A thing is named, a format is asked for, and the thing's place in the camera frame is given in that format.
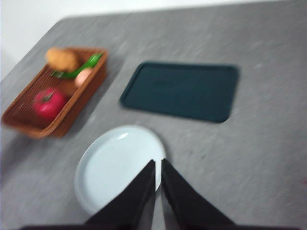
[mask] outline white wall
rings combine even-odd
[[[1,0],[1,79],[66,16],[253,1],[260,0]]]

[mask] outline red tomato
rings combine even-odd
[[[34,111],[47,120],[53,120],[67,102],[67,97],[55,88],[40,92],[34,98]]]

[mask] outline toy vegetable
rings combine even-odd
[[[64,78],[64,79],[74,79],[77,77],[77,75],[86,68],[93,68],[99,61],[102,54],[93,54],[91,57],[85,62],[80,68],[76,69],[73,72],[58,72],[53,71],[51,74],[52,76],[55,76],[57,78]]]

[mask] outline gray countertop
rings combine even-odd
[[[305,0],[59,21],[1,82],[1,112],[51,46],[107,48],[108,77],[62,139],[1,127],[1,228],[87,220],[73,191],[78,161],[109,129],[138,124],[158,134],[177,170],[236,223],[307,229],[306,29]],[[122,108],[118,99],[145,60],[238,65],[230,118],[213,124]],[[153,230],[163,229],[157,193]]]

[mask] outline brown basket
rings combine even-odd
[[[53,121],[46,121],[38,117],[32,109],[33,99],[38,92],[49,87],[58,88],[62,83],[67,83],[65,80],[51,76],[53,70],[45,65],[4,112],[2,116],[4,124],[32,138],[62,137],[67,133],[79,112],[104,81],[108,55],[107,51],[102,48],[69,47],[68,49],[78,54],[82,62],[86,62],[94,53],[103,53],[103,55],[82,86],[71,93],[72,97],[58,116]]]

